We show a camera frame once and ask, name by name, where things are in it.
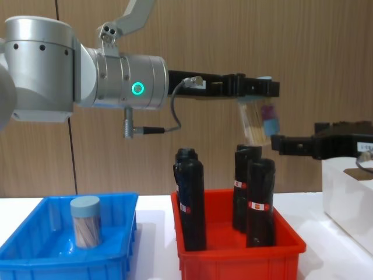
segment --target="bottle label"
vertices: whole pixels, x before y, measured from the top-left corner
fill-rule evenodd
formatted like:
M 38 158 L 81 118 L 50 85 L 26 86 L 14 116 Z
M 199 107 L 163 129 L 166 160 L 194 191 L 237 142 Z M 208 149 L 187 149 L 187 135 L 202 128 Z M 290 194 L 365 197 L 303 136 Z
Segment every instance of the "bottle label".
M 192 213 L 192 209 L 188 206 L 182 205 L 181 202 L 180 202 L 180 210 L 187 214 Z
M 252 201 L 249 201 L 248 207 L 254 210 L 259 210 L 259 211 L 268 211 L 270 210 L 270 205 L 269 204 L 261 204 L 261 203 L 255 203 Z
M 234 180 L 234 186 L 237 187 L 237 188 L 247 188 L 246 183 L 239 182 L 239 181 L 236 181 L 236 180 Z

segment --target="robotic arm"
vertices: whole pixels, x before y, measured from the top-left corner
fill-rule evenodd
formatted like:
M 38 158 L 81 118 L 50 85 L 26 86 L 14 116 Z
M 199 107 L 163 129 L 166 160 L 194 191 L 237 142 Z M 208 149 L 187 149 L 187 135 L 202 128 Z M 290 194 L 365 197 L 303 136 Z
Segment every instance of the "robotic arm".
M 279 83 L 271 80 L 169 71 L 161 57 L 120 53 L 117 40 L 141 29 L 153 4 L 154 0 L 131 0 L 122 17 L 97 29 L 96 48 L 83 46 L 70 25 L 58 20 L 7 19 L 6 39 L 0 39 L 0 130 L 11 117 L 64 122 L 75 102 L 81 107 L 124 109 L 124 136 L 132 138 L 134 133 L 167 131 L 133 127 L 132 110 L 160 109 L 168 95 L 279 95 Z M 173 108 L 171 112 L 178 121 Z

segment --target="cable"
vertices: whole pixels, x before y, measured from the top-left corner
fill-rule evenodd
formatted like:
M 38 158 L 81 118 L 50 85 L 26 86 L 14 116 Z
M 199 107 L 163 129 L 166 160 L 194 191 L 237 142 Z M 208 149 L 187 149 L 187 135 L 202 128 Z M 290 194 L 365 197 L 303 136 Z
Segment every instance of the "cable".
M 164 130 L 164 132 L 172 132 L 172 131 L 175 131 L 175 130 L 179 130 L 181 129 L 181 122 L 179 120 L 179 118 L 177 117 L 176 115 L 176 112 L 175 112 L 175 97 L 176 97 L 176 94 L 178 93 L 178 91 L 185 85 L 185 82 L 184 80 L 182 80 L 176 87 L 175 89 L 173 90 L 173 93 L 171 94 L 171 104 L 170 104 L 170 107 L 171 107 L 171 114 L 173 115 L 174 117 L 174 120 L 175 122 L 177 123 L 177 126 L 176 127 L 171 127 L 171 128 L 166 128 Z
M 371 159 L 373 159 L 373 150 L 369 150 L 368 152 L 361 153 L 361 155 L 356 158 L 356 166 L 365 172 L 373 174 L 373 170 L 362 167 L 362 165 L 360 164 L 361 162 L 367 162 Z

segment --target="green indicator light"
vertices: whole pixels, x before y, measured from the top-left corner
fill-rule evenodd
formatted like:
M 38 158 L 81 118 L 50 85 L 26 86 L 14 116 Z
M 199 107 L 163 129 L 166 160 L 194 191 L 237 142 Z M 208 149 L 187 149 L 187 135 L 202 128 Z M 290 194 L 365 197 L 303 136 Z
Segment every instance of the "green indicator light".
M 142 95 L 145 91 L 144 84 L 140 82 L 134 83 L 131 89 L 134 95 Z

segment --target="black cable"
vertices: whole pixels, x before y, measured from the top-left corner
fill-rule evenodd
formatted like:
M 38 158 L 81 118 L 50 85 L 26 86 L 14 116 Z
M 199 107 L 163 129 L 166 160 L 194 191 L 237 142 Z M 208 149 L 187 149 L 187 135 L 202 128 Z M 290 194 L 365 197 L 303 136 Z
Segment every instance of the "black cable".
M 181 122 L 179 120 L 179 118 L 177 117 L 176 115 L 176 112 L 175 112 L 175 97 L 178 93 L 178 91 L 184 86 L 184 81 L 182 80 L 176 87 L 175 89 L 173 90 L 173 93 L 171 94 L 171 114 L 173 115 L 174 117 L 174 120 L 175 122 L 177 123 L 177 126 L 176 127 L 171 127 L 171 128 L 167 128 L 164 130 L 164 132 L 171 132 L 171 131 L 175 131 L 175 130 L 179 130 L 181 129 Z
M 359 162 L 359 158 L 356 158 L 356 166 L 357 166 L 359 169 L 361 169 L 361 170 L 363 170 L 363 171 L 365 171 L 365 172 L 368 172 L 368 173 L 373 174 L 373 170 L 370 170 L 369 168 L 365 168 L 365 167 L 362 167 L 362 166 L 361 166 L 361 164 L 360 164 L 360 162 Z

